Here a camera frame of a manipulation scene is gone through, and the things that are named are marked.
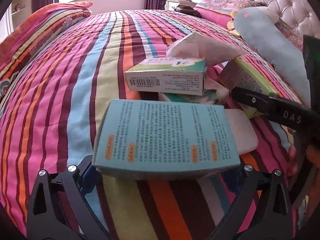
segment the metal screw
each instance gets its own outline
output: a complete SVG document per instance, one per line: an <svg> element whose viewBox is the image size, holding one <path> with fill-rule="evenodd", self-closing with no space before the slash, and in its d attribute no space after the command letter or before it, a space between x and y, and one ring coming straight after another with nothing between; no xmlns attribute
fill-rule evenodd
<svg viewBox="0 0 320 240"><path fill-rule="evenodd" d="M249 165L249 164L246 164L246 165L244 166L244 169L245 169L246 171L252 171L252 166Z"/></svg>
<svg viewBox="0 0 320 240"><path fill-rule="evenodd" d="M45 170L39 171L39 176L43 176L43 175L45 175Z"/></svg>
<svg viewBox="0 0 320 240"><path fill-rule="evenodd" d="M281 176L282 172L281 172L281 170L275 170L275 174L276 174L277 176Z"/></svg>
<svg viewBox="0 0 320 240"><path fill-rule="evenodd" d="M77 166L75 166L75 165L70 165L68 167L68 171L70 171L70 172L74 172L76 169L77 169Z"/></svg>

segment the human hand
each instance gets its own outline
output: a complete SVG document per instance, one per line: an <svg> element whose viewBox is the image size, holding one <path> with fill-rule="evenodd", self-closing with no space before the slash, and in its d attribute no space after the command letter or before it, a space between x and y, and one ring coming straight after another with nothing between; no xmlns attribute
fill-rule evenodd
<svg viewBox="0 0 320 240"><path fill-rule="evenodd" d="M288 128L288 131L292 134L293 130ZM294 176L298 172L298 166L297 166L297 161L296 161L296 156L297 156L297 150L292 144L289 147L289 165L287 169L287 175L289 177ZM313 146L309 145L307 148L307 158L308 160L313 163L317 169L318 172L316 174L316 178L314 180L313 186L308 193L309 201L308 201L308 206L305 212L305 216L303 219L303 223L307 222L309 218L311 217L313 211L317 207L319 201L320 201L320 149Z"/></svg>

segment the white tissue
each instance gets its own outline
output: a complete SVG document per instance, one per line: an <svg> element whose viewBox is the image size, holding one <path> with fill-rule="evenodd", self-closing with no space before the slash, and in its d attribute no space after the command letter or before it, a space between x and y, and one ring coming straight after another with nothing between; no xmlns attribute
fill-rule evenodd
<svg viewBox="0 0 320 240"><path fill-rule="evenodd" d="M166 54L167 57L204 57L211 67L247 53L233 44L193 32L171 44Z"/></svg>

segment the pink case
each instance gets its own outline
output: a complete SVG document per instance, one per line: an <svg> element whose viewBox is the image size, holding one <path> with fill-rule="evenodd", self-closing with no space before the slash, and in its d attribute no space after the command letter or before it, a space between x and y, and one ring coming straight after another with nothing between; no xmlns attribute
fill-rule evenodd
<svg viewBox="0 0 320 240"><path fill-rule="evenodd" d="M225 111L239 155L255 150L258 147L258 137L244 111L240 109Z"/></svg>

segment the light blue box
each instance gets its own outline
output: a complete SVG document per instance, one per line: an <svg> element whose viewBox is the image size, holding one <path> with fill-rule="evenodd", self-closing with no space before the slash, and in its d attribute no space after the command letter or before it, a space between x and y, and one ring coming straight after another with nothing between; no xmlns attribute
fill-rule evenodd
<svg viewBox="0 0 320 240"><path fill-rule="evenodd" d="M223 106L112 100L92 165L131 179L179 179L240 164Z"/></svg>

